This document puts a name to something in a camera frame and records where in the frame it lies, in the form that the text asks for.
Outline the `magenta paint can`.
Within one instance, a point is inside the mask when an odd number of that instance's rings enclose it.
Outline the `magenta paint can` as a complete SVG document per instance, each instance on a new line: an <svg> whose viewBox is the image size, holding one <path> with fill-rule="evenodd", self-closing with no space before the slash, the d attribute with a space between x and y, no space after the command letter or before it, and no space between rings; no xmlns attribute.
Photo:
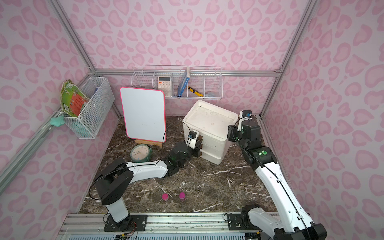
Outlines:
<svg viewBox="0 0 384 240"><path fill-rule="evenodd" d="M186 198L186 194L184 192L179 193L179 198L181 201L184 201Z"/></svg>
<svg viewBox="0 0 384 240"><path fill-rule="evenodd" d="M163 201L168 201L169 200L169 195L167 193L164 193L162 195L162 199L163 199Z"/></svg>

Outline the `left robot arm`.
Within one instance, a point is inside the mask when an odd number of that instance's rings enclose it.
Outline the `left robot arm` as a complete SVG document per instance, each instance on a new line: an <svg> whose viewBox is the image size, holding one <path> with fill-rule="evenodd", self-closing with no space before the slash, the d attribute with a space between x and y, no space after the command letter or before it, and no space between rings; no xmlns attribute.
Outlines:
<svg viewBox="0 0 384 240"><path fill-rule="evenodd" d="M190 135L186 142L177 143L170 154L155 162L133 163L119 158L94 178L100 201L116 223L130 219L123 194L131 183L152 178L166 178L176 174L192 157L201 155L203 137Z"/></svg>

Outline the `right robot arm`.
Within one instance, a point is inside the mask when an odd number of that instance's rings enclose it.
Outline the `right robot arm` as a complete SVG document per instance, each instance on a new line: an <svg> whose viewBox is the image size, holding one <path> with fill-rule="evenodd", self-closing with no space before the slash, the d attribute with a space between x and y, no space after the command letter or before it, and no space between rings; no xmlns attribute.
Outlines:
<svg viewBox="0 0 384 240"><path fill-rule="evenodd" d="M262 207L243 207L245 221L260 228L273 240L324 240L325 227L307 214L288 185L273 151L262 144L261 128L251 112L242 111L239 120L228 127L228 140L241 149L245 161L262 180L279 218Z"/></svg>

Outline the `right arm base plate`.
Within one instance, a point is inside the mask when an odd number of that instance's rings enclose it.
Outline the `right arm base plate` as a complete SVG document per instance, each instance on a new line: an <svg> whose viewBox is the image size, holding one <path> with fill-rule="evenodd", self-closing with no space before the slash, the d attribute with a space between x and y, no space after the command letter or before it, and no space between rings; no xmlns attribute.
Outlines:
<svg viewBox="0 0 384 240"><path fill-rule="evenodd" d="M250 230L250 224L244 220L241 214L226 213L223 216L230 231Z"/></svg>

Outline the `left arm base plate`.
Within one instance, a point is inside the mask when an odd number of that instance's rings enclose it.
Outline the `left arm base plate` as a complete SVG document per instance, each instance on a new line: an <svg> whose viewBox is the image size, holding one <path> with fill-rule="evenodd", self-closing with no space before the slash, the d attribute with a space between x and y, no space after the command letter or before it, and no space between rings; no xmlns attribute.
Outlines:
<svg viewBox="0 0 384 240"><path fill-rule="evenodd" d="M112 216L105 220L105 232L124 232L129 233L133 230L144 232L146 229L148 215L129 215L127 218L117 223Z"/></svg>

